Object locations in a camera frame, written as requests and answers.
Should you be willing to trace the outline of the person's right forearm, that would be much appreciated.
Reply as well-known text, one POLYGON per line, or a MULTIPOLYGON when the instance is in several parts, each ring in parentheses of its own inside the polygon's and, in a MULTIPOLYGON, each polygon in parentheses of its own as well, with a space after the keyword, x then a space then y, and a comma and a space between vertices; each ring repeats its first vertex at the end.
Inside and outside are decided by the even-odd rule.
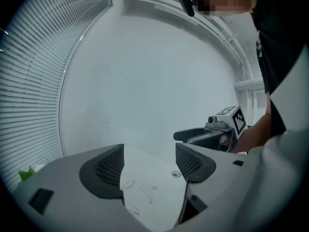
POLYGON ((263 115, 253 126, 245 129, 232 153, 249 152, 263 146, 270 139, 271 114, 263 115))

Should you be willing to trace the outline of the green potted plant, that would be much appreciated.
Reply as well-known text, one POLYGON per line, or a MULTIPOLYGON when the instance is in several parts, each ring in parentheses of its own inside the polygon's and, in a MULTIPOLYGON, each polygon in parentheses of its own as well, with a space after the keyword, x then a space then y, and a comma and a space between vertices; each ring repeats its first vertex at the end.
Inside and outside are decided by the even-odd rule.
POLYGON ((21 182, 25 182, 26 180, 28 180, 31 176, 33 176, 36 173, 35 170, 31 166, 29 166, 27 171, 18 170, 17 172, 18 172, 21 182))

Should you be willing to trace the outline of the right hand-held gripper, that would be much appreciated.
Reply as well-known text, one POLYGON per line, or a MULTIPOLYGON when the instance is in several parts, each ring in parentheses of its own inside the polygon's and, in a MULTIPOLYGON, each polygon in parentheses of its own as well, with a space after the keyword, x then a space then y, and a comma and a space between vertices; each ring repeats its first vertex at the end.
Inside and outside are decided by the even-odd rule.
POLYGON ((233 133, 234 145, 231 149, 233 151, 247 124, 241 107, 237 105, 227 107, 214 116, 209 116, 206 127, 216 131, 204 133, 204 127, 191 128, 175 132, 173 139, 175 141, 186 141, 187 144, 217 150, 221 136, 226 133, 233 133))

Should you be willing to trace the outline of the thin wire-frame glasses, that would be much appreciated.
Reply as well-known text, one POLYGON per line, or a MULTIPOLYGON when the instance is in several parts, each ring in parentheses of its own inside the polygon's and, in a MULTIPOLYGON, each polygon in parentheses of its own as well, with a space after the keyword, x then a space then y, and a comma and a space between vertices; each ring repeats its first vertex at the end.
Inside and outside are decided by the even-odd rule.
POLYGON ((133 214, 140 216, 141 212, 153 204, 153 195, 147 187, 142 187, 131 179, 120 184, 124 194, 125 207, 133 214))

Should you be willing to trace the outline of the white ceiling pipes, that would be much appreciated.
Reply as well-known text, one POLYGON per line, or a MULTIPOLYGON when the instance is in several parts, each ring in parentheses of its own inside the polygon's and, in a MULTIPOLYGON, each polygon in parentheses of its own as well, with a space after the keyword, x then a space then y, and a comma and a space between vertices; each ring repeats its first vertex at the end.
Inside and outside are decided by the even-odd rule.
POLYGON ((231 29, 228 23, 220 17, 206 18, 198 12, 195 16, 188 16, 179 4, 178 0, 135 0, 151 3, 155 8, 176 15, 196 26, 201 26, 211 33, 219 42, 232 54, 240 65, 243 78, 245 80, 253 79, 253 73, 250 67, 249 60, 242 48, 237 34, 231 29))

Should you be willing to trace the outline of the person's right hand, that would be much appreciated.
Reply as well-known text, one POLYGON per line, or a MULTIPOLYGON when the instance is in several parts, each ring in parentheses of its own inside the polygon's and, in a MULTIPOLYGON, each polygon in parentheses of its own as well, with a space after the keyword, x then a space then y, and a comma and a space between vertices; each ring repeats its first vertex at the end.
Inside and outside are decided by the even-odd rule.
POLYGON ((219 137, 219 151, 229 152, 233 148, 233 133, 226 133, 219 137))

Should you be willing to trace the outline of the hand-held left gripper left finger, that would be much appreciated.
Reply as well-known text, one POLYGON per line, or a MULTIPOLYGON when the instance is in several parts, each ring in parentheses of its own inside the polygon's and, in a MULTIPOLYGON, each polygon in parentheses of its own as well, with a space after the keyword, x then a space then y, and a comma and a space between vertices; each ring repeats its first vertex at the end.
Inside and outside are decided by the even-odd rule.
POLYGON ((150 232, 126 209, 120 176, 124 145, 57 159, 14 191, 41 232, 150 232))

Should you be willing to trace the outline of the person's black clothing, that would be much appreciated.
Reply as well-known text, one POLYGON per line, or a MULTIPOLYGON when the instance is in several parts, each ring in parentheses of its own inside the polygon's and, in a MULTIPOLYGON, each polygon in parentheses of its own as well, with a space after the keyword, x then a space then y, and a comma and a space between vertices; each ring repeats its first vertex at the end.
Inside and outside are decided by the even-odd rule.
POLYGON ((309 128, 309 0, 257 0, 257 56, 271 114, 270 138, 309 128))

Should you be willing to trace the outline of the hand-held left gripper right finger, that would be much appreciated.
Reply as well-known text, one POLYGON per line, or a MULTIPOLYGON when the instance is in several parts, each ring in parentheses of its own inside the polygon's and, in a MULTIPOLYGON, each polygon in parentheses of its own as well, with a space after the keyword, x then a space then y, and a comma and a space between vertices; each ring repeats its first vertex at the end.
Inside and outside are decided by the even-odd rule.
POLYGON ((175 151, 186 187, 174 231, 235 232, 246 156, 183 143, 175 151))

